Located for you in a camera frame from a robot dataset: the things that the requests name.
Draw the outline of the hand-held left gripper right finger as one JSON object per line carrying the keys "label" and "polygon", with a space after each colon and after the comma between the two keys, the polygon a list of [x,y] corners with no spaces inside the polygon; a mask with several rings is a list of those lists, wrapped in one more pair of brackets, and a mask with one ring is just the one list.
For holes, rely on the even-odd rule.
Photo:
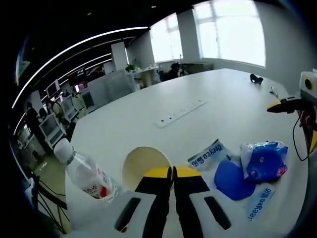
{"label": "hand-held left gripper right finger", "polygon": [[185,238],[246,238],[243,209],[189,167],[173,167],[176,212]]}

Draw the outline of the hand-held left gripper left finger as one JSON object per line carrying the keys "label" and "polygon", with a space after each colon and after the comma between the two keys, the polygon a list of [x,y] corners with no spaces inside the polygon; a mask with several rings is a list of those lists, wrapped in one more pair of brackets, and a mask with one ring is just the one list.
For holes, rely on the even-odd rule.
{"label": "hand-held left gripper left finger", "polygon": [[172,168],[158,167],[146,172],[135,191],[116,198],[75,238],[160,238],[169,212]]}

